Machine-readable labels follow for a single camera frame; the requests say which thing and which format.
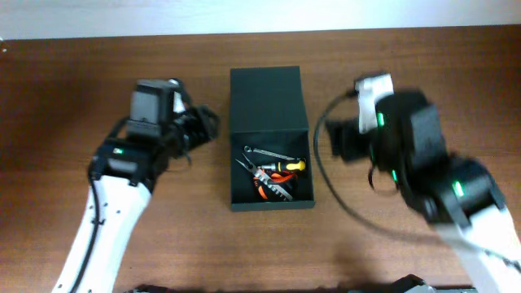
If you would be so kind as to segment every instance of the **wood grain surface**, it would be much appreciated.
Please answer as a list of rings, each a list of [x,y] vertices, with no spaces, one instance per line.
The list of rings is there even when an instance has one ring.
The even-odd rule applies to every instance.
[[[223,120],[221,136],[166,173],[136,225],[115,292],[147,283],[177,289],[276,290],[391,282],[468,284],[444,245],[392,240],[338,206],[314,168],[314,209],[230,211],[230,68],[300,65],[311,126],[363,73],[388,70],[395,88],[421,88],[440,110],[450,149],[486,164],[521,227],[521,27],[118,37],[7,43],[0,54],[0,287],[50,291],[76,235],[85,169],[129,113],[138,78],[178,77]],[[357,114],[355,102],[332,116]],[[432,234],[401,197],[367,185],[368,161],[344,164],[320,141],[344,200],[378,225]],[[174,161],[171,169],[186,167]],[[381,177],[386,185],[388,178]]]

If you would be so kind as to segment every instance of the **silver wrench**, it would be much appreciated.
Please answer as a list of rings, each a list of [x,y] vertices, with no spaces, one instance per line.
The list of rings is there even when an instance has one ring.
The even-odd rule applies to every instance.
[[[273,156],[275,158],[279,158],[279,159],[285,159],[285,160],[297,160],[297,158],[291,158],[287,155],[280,155],[280,154],[276,154],[274,152],[271,152],[271,151],[264,151],[264,150],[260,150],[260,149],[256,149],[256,148],[251,148],[249,146],[245,146],[244,147],[244,151],[246,152],[255,152],[257,154],[262,154],[262,155],[269,155],[269,156]]]

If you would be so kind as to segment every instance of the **toolbox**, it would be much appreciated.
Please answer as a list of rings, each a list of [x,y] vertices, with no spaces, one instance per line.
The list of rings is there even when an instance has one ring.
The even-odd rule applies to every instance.
[[[309,125],[300,69],[236,68],[230,71],[231,209],[262,211],[312,208],[315,205],[309,155]],[[266,201],[254,187],[253,176],[237,160],[244,155],[256,165],[280,161],[244,147],[271,151],[305,160],[291,201]]]

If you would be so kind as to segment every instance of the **box lid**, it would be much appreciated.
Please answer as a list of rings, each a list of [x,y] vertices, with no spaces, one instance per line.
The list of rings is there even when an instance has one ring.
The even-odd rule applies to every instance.
[[[230,133],[309,129],[298,66],[230,70]]]

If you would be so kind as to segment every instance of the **screwdriver handle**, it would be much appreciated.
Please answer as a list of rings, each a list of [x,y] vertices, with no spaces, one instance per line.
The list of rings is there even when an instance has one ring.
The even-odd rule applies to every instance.
[[[272,163],[261,166],[263,169],[268,169],[272,171],[289,171],[289,172],[295,172],[295,171],[304,171],[306,169],[306,163],[303,160],[288,160],[278,163]]]

